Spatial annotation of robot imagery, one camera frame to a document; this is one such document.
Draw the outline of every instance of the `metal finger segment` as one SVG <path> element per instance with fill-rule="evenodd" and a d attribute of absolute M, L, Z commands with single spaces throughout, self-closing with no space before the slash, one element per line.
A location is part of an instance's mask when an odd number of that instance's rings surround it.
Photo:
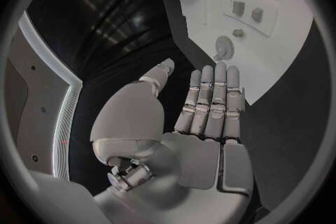
<path fill-rule="evenodd" d="M 226 117 L 223 136 L 240 137 L 240 112 L 244 109 L 244 95 L 239 88 L 239 70 L 235 66 L 227 69 Z"/>
<path fill-rule="evenodd" d="M 211 66 L 204 66 L 200 82 L 198 100 L 195 108 L 195 115 L 190 132 L 201 136 L 206 127 L 209 106 L 212 96 L 213 69 Z"/>
<path fill-rule="evenodd" d="M 176 132 L 189 133 L 198 99 L 200 78 L 201 73 L 199 70 L 195 70 L 192 72 L 192 75 L 190 77 L 190 87 L 185 100 L 185 104 L 174 127 Z"/>
<path fill-rule="evenodd" d="M 212 103 L 209 111 L 207 126 L 204 131 L 206 137 L 221 138 L 226 101 L 226 65 L 219 62 L 214 70 L 214 88 Z"/>

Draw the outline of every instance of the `white panel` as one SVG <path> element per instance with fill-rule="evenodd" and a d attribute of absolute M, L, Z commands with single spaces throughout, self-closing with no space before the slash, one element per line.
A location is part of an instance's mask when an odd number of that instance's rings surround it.
<path fill-rule="evenodd" d="M 232 14 L 231 1 L 245 2 L 241 18 Z M 312 23 L 312 13 L 304 0 L 181 0 L 189 38 L 212 59 L 215 41 L 227 35 L 235 54 L 227 64 L 241 71 L 241 85 L 251 105 L 262 97 L 284 74 L 302 48 Z M 260 23 L 251 18 L 259 7 L 264 10 Z M 243 38 L 232 35 L 245 32 Z"/>

